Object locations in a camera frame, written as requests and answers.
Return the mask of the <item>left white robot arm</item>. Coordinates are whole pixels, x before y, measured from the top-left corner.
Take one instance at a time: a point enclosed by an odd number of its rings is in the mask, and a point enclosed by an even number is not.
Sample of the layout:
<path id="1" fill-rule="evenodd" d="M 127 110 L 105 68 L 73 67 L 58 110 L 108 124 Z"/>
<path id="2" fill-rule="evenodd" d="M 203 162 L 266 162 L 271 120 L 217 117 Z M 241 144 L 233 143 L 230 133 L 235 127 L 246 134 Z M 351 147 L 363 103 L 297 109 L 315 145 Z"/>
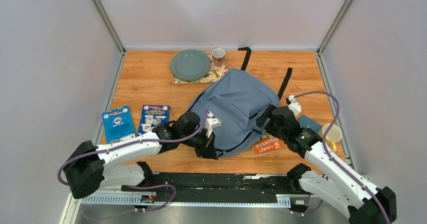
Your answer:
<path id="1" fill-rule="evenodd" d="M 154 184 L 149 167 L 142 162 L 130 167 L 124 163 L 174 150 L 180 144 L 194 148 L 199 158 L 216 160 L 214 129 L 221 125 L 221 120 L 210 111 L 205 112 L 204 119 L 188 111 L 177 120 L 128 140 L 104 145 L 94 145 L 88 140 L 82 142 L 60 167 L 57 177 L 70 188 L 75 199 L 106 187 L 136 186 L 148 191 Z"/>

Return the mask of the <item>dark blue treehouse book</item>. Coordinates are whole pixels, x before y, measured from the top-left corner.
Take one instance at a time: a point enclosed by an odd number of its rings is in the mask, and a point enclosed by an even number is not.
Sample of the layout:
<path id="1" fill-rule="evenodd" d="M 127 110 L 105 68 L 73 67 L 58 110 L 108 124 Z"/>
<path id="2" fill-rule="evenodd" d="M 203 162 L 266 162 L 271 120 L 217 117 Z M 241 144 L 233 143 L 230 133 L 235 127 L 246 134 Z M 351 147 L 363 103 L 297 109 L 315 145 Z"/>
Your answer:
<path id="1" fill-rule="evenodd" d="M 144 134 L 153 128 L 169 121 L 171 107 L 169 105 L 143 105 L 138 134 Z"/>

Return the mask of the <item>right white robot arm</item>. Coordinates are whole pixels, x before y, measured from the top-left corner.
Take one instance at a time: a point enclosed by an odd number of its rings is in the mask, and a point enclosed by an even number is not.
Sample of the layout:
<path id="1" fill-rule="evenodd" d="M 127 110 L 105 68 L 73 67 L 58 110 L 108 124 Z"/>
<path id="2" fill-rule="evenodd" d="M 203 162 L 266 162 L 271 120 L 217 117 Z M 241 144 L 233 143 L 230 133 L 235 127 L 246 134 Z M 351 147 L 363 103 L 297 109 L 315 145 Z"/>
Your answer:
<path id="1" fill-rule="evenodd" d="M 320 169 L 323 179 L 305 164 L 288 173 L 287 186 L 293 193 L 306 191 L 317 195 L 338 211 L 349 223 L 393 223 L 397 219 L 396 194 L 378 188 L 342 161 L 321 137 L 310 128 L 301 128 L 289 106 L 270 105 L 257 120 L 266 123 L 267 133 L 280 138 L 289 150 Z"/>

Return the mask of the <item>blue-grey backpack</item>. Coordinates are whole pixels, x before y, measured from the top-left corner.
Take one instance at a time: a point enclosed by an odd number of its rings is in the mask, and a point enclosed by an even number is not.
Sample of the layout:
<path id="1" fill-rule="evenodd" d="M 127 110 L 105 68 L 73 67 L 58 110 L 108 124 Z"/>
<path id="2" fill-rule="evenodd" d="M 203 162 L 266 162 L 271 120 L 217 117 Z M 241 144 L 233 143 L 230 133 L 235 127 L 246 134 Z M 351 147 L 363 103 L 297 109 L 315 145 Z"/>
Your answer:
<path id="1" fill-rule="evenodd" d="M 251 49 L 245 47 L 240 69 L 231 68 L 218 81 L 203 90 L 189 110 L 203 118 L 209 110 L 222 125 L 213 129 L 214 140 L 203 158 L 231 157 L 250 148 L 265 134 L 267 111 L 278 107 L 293 69 L 289 67 L 279 92 L 246 72 Z"/>

